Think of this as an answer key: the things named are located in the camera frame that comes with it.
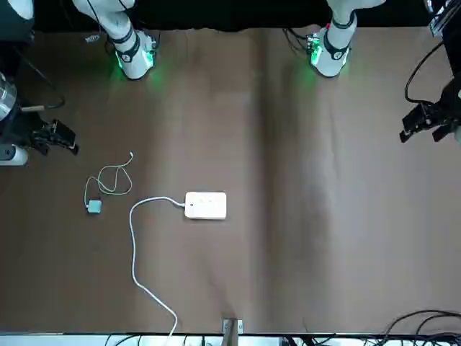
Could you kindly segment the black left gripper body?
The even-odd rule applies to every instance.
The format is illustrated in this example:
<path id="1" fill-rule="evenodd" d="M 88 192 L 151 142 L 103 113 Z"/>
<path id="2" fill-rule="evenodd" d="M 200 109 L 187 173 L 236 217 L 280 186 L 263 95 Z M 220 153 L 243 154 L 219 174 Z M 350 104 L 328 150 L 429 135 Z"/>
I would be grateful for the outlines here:
<path id="1" fill-rule="evenodd" d="M 440 98 L 434 104 L 435 126 L 460 125 L 460 77 L 453 77 L 443 88 Z"/>

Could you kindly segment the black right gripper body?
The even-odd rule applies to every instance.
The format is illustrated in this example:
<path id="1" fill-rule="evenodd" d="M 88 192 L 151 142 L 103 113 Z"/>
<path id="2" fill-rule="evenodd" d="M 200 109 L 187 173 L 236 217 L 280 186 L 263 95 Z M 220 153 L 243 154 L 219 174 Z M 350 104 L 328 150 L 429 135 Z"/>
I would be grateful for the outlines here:
<path id="1" fill-rule="evenodd" d="M 17 146 L 41 146 L 45 141 L 39 133 L 45 121 L 39 112 L 23 112 L 14 108 L 1 121 L 1 144 L 15 144 Z"/>

